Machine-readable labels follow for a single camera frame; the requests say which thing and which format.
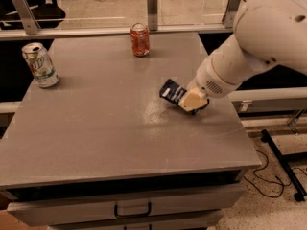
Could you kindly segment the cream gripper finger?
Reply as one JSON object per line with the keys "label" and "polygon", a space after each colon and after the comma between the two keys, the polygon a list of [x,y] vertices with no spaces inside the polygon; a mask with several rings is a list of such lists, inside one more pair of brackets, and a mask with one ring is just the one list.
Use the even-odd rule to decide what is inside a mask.
{"label": "cream gripper finger", "polygon": [[209,103],[206,95],[194,90],[187,91],[178,105],[186,112],[191,112],[205,107]]}

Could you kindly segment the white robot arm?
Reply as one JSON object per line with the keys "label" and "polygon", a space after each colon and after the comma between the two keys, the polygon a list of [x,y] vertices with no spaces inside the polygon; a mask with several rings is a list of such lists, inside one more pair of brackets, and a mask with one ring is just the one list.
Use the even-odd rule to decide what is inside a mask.
{"label": "white robot arm", "polygon": [[307,0],[247,0],[233,34],[201,63],[178,105],[202,108],[277,65],[307,74]]}

